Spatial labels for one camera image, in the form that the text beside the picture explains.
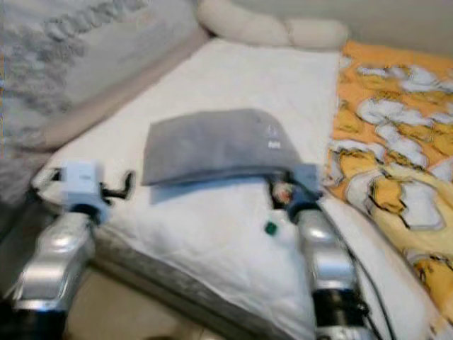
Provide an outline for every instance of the white bed sheet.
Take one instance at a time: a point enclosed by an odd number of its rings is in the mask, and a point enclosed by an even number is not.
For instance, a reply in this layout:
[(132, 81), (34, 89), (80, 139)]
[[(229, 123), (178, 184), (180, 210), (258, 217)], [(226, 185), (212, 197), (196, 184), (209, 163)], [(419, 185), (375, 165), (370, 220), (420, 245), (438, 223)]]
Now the white bed sheet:
[[(119, 186), (128, 169), (137, 171), (140, 180), (151, 122), (235, 108), (272, 113), (301, 158), (323, 164), (336, 107), (338, 58), (338, 53), (213, 40), (119, 113), (58, 151), (47, 167), (66, 159), (92, 159), (104, 165), (110, 187)], [(53, 186), (45, 196), (56, 201), (57, 192)], [(402, 260), (356, 210), (334, 198), (323, 206), (376, 280), (398, 339), (425, 339), (436, 311)], [(269, 215), (268, 192), (260, 179), (165, 190), (138, 186), (130, 201), (115, 201), (110, 222), (102, 227), (294, 338), (313, 339), (313, 308), (295, 233), (283, 228), (277, 238), (266, 235)], [(388, 339), (373, 292), (363, 281), (373, 318)]]

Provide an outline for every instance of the floor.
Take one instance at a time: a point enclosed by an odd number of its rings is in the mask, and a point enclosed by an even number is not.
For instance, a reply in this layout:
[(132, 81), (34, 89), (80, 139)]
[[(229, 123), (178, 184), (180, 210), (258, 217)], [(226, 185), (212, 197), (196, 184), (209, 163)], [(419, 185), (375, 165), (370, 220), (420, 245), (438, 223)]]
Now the floor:
[(87, 270), (69, 315), (68, 340), (223, 340), (147, 295)]

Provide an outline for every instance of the wall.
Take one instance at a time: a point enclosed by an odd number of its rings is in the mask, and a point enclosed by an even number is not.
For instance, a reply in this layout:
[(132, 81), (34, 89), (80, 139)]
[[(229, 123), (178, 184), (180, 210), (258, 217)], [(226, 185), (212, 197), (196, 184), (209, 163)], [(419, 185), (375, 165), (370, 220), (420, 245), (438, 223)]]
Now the wall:
[(452, 0), (234, 0), (279, 16), (336, 18), (356, 40), (453, 57)]

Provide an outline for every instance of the orange patterned bedding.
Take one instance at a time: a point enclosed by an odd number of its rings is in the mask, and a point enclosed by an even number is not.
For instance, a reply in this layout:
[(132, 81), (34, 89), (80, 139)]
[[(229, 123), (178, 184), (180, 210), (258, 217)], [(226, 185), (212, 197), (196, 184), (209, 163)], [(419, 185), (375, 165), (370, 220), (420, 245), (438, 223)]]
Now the orange patterned bedding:
[(453, 323), (453, 59), (349, 42), (331, 192), (370, 216)]

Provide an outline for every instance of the white bolster pillow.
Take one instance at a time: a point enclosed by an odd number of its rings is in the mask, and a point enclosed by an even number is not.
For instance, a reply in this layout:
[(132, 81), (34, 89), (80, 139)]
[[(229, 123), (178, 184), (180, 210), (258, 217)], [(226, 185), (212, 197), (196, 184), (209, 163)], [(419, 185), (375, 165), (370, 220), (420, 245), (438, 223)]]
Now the white bolster pillow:
[(278, 18), (250, 11), (231, 0), (201, 0), (198, 20), (216, 35), (251, 45), (338, 50), (348, 27), (335, 20)]

